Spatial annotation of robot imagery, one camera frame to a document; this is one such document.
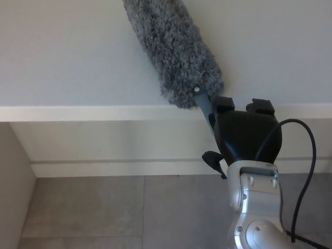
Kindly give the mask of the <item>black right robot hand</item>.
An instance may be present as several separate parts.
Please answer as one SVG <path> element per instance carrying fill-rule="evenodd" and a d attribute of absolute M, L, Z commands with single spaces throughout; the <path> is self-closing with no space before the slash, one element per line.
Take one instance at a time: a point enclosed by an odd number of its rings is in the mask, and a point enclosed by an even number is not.
<path fill-rule="evenodd" d="M 245 111 L 235 110 L 232 98 L 219 96 L 209 113 L 209 123 L 219 152 L 207 151 L 203 161 L 223 174 L 220 161 L 227 166 L 236 161 L 259 161 L 273 164 L 282 145 L 282 131 L 277 129 L 261 151 L 265 139 L 279 124 L 269 100 L 252 99 Z"/>

